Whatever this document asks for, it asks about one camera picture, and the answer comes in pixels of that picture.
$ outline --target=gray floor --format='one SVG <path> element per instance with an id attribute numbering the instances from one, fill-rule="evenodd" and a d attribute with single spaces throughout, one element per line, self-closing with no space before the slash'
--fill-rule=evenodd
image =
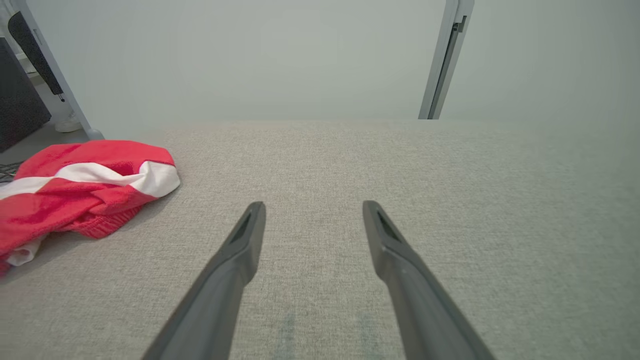
<path id="1" fill-rule="evenodd" d="M 49 87 L 42 82 L 42 78 L 32 79 L 36 90 L 51 113 L 51 120 L 25 139 L 0 153 L 0 164 L 24 161 L 42 149 L 57 143 L 86 142 L 89 140 L 84 130 L 73 133 L 59 133 L 55 130 L 57 121 L 65 120 L 71 113 L 68 102 L 61 102 L 57 95 L 53 95 Z"/>

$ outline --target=folded fabric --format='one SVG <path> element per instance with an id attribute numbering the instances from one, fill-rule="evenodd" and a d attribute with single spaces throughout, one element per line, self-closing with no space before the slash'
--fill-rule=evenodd
<path id="1" fill-rule="evenodd" d="M 0 272 L 33 259 L 53 231 L 103 238 L 178 185 L 161 147 L 122 140 L 50 146 L 0 187 Z"/>

